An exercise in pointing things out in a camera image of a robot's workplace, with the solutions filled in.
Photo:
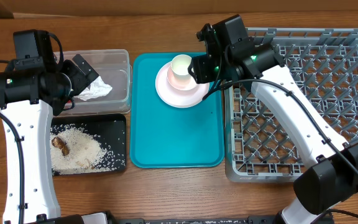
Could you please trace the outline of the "white napkin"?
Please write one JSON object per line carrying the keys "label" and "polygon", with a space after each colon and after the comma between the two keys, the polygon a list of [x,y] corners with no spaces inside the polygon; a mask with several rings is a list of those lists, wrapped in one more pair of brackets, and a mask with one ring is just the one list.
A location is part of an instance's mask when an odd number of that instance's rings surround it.
{"label": "white napkin", "polygon": [[88,101],[103,96],[107,96],[111,90],[112,90],[112,86],[105,83],[101,77],[98,77],[88,87],[86,87],[79,95],[75,96],[75,98],[82,101]]}

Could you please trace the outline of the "pink bowl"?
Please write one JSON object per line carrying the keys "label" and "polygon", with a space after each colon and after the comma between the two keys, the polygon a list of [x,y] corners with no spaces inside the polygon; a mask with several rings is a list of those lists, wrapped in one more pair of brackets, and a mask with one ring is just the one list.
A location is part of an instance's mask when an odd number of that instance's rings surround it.
{"label": "pink bowl", "polygon": [[196,82],[189,74],[177,75],[173,72],[172,66],[169,66],[168,68],[167,80],[172,87],[181,91],[190,91],[197,86]]}

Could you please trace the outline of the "white cup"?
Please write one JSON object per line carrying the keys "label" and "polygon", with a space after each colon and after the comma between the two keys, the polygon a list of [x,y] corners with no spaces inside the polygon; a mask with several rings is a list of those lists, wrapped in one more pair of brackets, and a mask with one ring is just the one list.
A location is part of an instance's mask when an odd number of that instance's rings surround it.
{"label": "white cup", "polygon": [[175,56],[171,61],[171,69],[175,78],[186,80],[190,76],[188,67],[191,63],[191,57],[186,54]]}

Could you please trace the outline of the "white round plate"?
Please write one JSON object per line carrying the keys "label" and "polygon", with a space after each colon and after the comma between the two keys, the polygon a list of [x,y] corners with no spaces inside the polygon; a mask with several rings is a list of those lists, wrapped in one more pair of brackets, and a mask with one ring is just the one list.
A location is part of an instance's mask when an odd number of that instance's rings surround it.
{"label": "white round plate", "polygon": [[209,90],[209,83],[197,84],[191,90],[178,90],[169,83],[173,78],[171,62],[166,63],[155,79],[155,89],[160,99],[176,108],[189,108],[200,103]]}

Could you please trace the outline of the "brown food piece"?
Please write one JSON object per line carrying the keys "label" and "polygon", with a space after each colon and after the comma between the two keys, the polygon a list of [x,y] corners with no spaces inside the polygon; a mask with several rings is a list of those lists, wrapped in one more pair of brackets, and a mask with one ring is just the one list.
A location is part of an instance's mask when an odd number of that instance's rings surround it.
{"label": "brown food piece", "polygon": [[63,156],[69,155],[70,150],[69,150],[68,146],[67,146],[66,143],[65,143],[62,139],[60,139],[58,136],[55,136],[55,137],[52,139],[51,143],[52,143],[52,146],[53,146],[53,147],[55,147],[55,148],[61,150]]}

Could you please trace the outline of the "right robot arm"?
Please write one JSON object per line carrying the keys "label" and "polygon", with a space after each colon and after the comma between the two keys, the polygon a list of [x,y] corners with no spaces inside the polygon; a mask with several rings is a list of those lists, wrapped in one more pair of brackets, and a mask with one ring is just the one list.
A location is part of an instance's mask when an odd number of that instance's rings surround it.
{"label": "right robot arm", "polygon": [[358,143],[349,144],[297,87],[283,57],[251,37],[204,37],[206,54],[194,57],[189,73],[213,91],[242,85],[273,113],[293,141],[306,171],[293,184],[295,199],[275,223],[317,223],[358,193]]}

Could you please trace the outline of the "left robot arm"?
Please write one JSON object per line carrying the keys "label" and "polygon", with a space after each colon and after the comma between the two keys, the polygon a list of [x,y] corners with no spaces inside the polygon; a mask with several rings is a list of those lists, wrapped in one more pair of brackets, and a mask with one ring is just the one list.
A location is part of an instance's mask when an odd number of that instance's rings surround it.
{"label": "left robot arm", "polygon": [[52,118],[98,73],[79,54],[52,64],[42,57],[12,60],[0,73],[0,117],[7,147],[3,223],[65,223],[55,193],[50,155]]}

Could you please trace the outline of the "grey dishwasher rack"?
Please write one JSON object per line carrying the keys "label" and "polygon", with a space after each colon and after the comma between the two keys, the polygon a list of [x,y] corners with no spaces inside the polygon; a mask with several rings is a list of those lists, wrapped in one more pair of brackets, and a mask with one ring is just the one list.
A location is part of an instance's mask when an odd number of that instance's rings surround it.
{"label": "grey dishwasher rack", "polygon": [[[303,94],[351,144],[358,143],[358,29],[250,28],[271,42]],[[226,176],[233,182],[291,182],[305,166],[273,113],[240,85],[224,92]]]}

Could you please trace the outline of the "clear plastic bin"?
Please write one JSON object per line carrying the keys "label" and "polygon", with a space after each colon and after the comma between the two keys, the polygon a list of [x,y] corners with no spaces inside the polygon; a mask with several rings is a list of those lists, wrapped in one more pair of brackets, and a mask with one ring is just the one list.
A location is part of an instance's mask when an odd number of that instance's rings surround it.
{"label": "clear plastic bin", "polygon": [[91,114],[128,113],[131,110],[132,67],[128,51],[124,49],[65,51],[64,58],[72,60],[80,54],[99,74],[103,81],[112,86],[107,96],[82,101],[74,98],[75,107],[64,111],[61,116]]}

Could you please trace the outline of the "teal serving tray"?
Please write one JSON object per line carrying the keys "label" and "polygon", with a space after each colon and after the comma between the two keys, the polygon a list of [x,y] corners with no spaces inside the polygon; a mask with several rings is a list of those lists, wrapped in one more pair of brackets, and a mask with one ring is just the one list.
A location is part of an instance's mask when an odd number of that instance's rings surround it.
{"label": "teal serving tray", "polygon": [[134,61],[130,157],[137,167],[214,167],[224,158],[222,96],[213,93],[190,108],[166,104],[158,72],[175,53],[148,53]]}

